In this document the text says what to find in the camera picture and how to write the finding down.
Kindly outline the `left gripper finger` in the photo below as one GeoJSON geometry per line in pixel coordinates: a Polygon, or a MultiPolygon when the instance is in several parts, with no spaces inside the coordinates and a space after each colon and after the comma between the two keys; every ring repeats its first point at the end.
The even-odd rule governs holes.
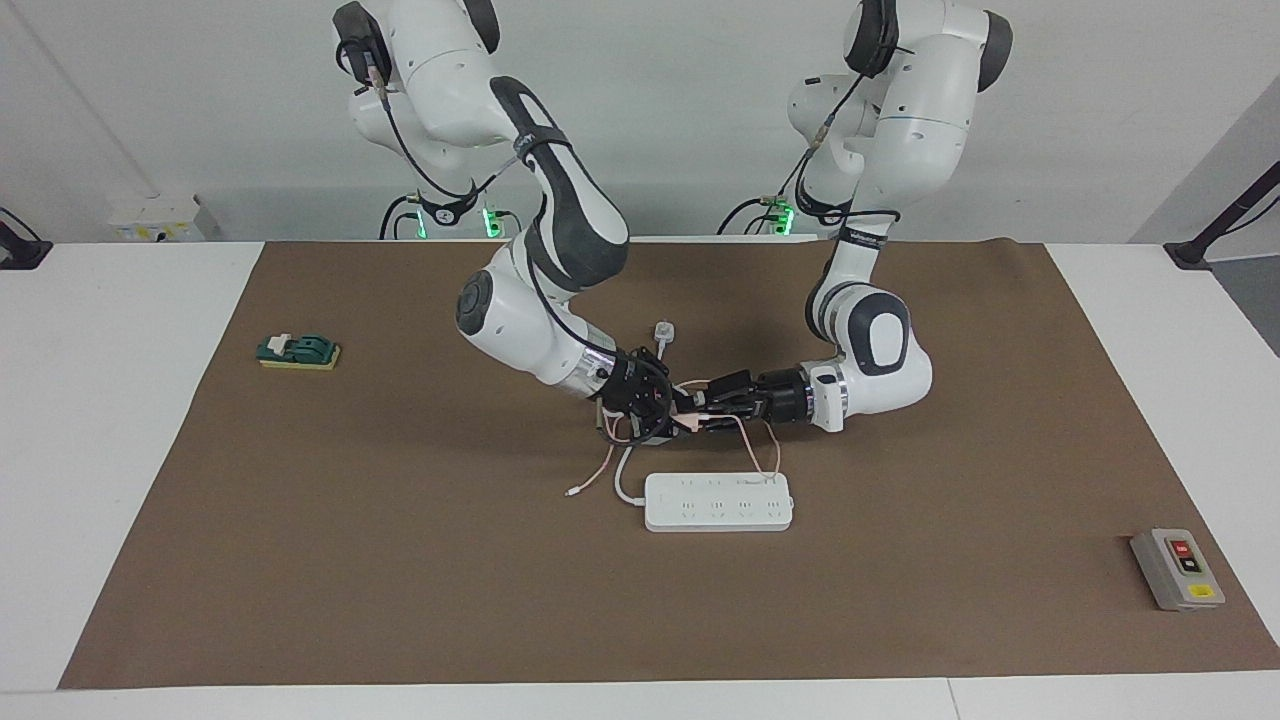
{"type": "Polygon", "coordinates": [[[705,404],[755,404],[764,395],[756,378],[749,370],[739,370],[708,380],[703,391],[705,404]]]}
{"type": "Polygon", "coordinates": [[[700,407],[700,428],[705,432],[737,432],[739,423],[762,419],[768,414],[767,405],[707,405],[700,407]]]}

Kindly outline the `white power strip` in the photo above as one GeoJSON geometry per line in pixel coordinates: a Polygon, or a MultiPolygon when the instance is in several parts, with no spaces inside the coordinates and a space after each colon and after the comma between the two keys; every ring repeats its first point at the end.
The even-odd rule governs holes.
{"type": "Polygon", "coordinates": [[[643,500],[645,527],[655,533],[782,532],[794,520],[782,473],[653,473],[643,500]]]}

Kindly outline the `brown table mat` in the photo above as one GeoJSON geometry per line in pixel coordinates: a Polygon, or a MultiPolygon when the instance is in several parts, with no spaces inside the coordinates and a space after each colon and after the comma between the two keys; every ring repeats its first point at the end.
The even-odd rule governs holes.
{"type": "Polygon", "coordinates": [[[659,534],[593,406],[454,328],[486,243],[270,243],[61,676],[65,688],[795,680],[1280,669],[1044,249],[892,243],[919,404],[778,429],[795,516],[659,534]],[[320,334],[332,370],[261,366],[320,334]],[[1225,605],[1130,550],[1189,530],[1225,605]]]}

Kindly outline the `black clamp stand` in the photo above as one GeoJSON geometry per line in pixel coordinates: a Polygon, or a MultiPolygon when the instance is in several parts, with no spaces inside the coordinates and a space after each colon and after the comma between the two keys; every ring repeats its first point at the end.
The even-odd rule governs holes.
{"type": "Polygon", "coordinates": [[[33,270],[52,246],[15,213],[0,206],[0,270],[33,270]]]}
{"type": "Polygon", "coordinates": [[[1220,238],[1248,228],[1280,205],[1280,160],[1274,161],[1247,190],[1235,197],[1196,237],[1164,245],[1175,266],[1183,270],[1211,269],[1206,254],[1220,238]]]}

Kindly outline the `green knife switch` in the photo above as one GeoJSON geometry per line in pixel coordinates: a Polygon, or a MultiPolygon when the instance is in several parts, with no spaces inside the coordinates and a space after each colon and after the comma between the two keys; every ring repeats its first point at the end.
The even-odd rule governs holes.
{"type": "Polygon", "coordinates": [[[280,333],[265,338],[255,351],[265,368],[332,370],[340,357],[340,346],[320,334],[280,333]]]}

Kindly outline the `grey on-off switch box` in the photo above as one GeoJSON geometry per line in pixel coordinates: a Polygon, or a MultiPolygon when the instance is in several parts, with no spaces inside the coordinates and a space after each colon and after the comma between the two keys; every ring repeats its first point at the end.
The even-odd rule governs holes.
{"type": "Polygon", "coordinates": [[[1190,612],[1225,605],[1225,593],[1189,530],[1152,528],[1133,536],[1129,546],[1158,609],[1190,612]]]}

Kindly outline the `white wall socket box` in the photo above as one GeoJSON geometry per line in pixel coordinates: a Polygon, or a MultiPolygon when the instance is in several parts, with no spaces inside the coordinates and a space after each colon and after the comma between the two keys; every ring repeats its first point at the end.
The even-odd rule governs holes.
{"type": "Polygon", "coordinates": [[[108,225],[124,242],[197,243],[225,238],[214,215],[196,196],[118,202],[108,225]]]}

